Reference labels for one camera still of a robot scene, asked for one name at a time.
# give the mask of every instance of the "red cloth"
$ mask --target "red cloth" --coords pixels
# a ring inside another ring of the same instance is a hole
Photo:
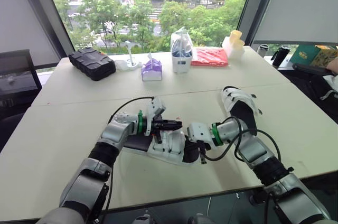
[[[192,66],[225,67],[228,65],[228,57],[223,48],[197,47],[197,56],[191,61]]]

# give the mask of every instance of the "window frame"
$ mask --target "window frame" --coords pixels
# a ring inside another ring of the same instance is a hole
[[[59,59],[75,51],[53,0],[28,0],[46,37]],[[35,69],[55,67],[58,63],[34,66]]]
[[[29,0],[29,2],[59,58],[65,58],[67,54],[74,52],[75,49],[54,1]],[[246,0],[237,25],[237,30],[243,33],[242,39],[245,45],[254,45],[255,35],[269,2],[270,0]],[[55,65],[55,63],[44,64],[35,68],[42,69]]]
[[[237,30],[243,33],[241,39],[245,41],[245,45],[253,46],[269,2],[270,0],[246,0],[237,25]]]

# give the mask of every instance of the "green ring joint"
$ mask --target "green ring joint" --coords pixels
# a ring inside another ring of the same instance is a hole
[[[138,132],[137,133],[142,132],[142,125],[143,125],[142,123],[143,123],[142,110],[139,110],[138,112]]]
[[[223,145],[223,142],[220,139],[220,135],[218,134],[217,128],[216,128],[216,123],[212,124],[212,133],[215,136],[216,142],[217,142],[217,146],[221,146]]]

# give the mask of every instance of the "gray robot arm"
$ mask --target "gray robot arm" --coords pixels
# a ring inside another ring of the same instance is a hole
[[[106,200],[109,187],[106,181],[114,162],[129,135],[156,133],[160,130],[176,130],[181,122],[156,119],[165,110],[159,98],[148,105],[146,117],[115,115],[97,140],[89,156],[83,160],[74,176],[64,188],[59,207],[49,212],[37,223],[83,224],[98,218]]]
[[[245,132],[246,124],[243,121],[240,123]],[[205,128],[207,127],[199,123],[192,123],[188,128],[190,140],[195,142],[202,140],[214,148],[220,145],[219,140],[227,144],[239,134],[235,120],[213,124],[212,131]],[[203,135],[203,138],[196,139],[196,135],[199,137]],[[243,133],[238,153],[273,199],[275,212],[282,223],[315,223],[320,220],[330,220],[328,211],[316,196],[291,173],[293,169],[286,169],[257,136],[249,131]]]

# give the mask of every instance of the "black storage case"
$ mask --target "black storage case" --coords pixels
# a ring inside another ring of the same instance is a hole
[[[115,63],[93,48],[84,48],[70,54],[70,62],[90,79],[101,80],[116,71]]]

